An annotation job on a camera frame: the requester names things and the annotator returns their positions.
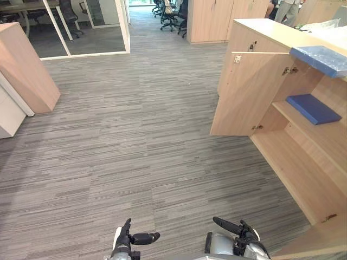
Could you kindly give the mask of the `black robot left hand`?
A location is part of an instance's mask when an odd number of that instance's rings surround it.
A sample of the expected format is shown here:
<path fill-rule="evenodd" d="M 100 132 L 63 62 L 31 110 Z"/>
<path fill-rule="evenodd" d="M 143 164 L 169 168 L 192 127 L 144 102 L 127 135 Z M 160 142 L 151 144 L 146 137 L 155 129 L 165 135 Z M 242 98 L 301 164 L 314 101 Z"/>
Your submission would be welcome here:
<path fill-rule="evenodd" d="M 131 218 L 127 219 L 122 227 L 116 229 L 113 241 L 113 250 L 116 246 L 124 245 L 128 248 L 132 245 L 149 245 L 160 238 L 160 233 L 136 233 L 130 234 Z"/>

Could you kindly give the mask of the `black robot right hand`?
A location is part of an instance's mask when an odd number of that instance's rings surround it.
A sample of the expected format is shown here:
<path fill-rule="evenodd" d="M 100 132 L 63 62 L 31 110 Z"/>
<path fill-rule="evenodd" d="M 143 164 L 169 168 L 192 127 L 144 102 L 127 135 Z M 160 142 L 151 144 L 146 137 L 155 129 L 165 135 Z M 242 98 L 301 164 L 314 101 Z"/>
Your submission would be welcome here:
<path fill-rule="evenodd" d="M 244 220 L 240 220 L 240 225 L 236 225 L 219 217 L 213 217 L 213 221 L 221 228 L 237 236 L 234 242 L 233 253 L 236 253 L 238 256 L 243 256 L 246 246 L 249 243 L 260 241 L 259 236 L 253 230 L 253 228 Z"/>

